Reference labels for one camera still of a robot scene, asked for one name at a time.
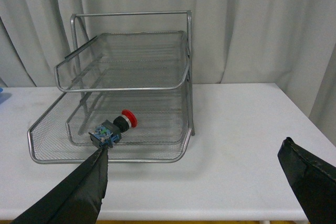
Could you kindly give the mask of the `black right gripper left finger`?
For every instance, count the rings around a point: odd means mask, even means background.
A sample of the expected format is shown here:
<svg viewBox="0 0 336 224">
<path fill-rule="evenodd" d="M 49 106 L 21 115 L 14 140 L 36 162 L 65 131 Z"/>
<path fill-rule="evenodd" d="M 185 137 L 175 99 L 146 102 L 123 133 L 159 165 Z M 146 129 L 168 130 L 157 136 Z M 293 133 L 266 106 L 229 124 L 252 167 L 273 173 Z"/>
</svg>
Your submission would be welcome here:
<svg viewBox="0 0 336 224">
<path fill-rule="evenodd" d="M 12 223 L 95 223 L 108 183 L 108 149 L 100 148 Z"/>
</svg>

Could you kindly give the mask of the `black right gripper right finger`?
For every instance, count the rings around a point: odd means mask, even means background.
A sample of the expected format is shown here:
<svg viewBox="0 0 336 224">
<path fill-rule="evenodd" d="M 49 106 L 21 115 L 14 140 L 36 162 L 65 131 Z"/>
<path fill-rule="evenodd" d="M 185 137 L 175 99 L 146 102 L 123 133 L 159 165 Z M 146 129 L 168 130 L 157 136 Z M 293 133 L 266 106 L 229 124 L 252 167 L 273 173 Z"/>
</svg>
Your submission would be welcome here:
<svg viewBox="0 0 336 224">
<path fill-rule="evenodd" d="M 310 223 L 335 223 L 335 167 L 287 137 L 277 154 Z"/>
</svg>

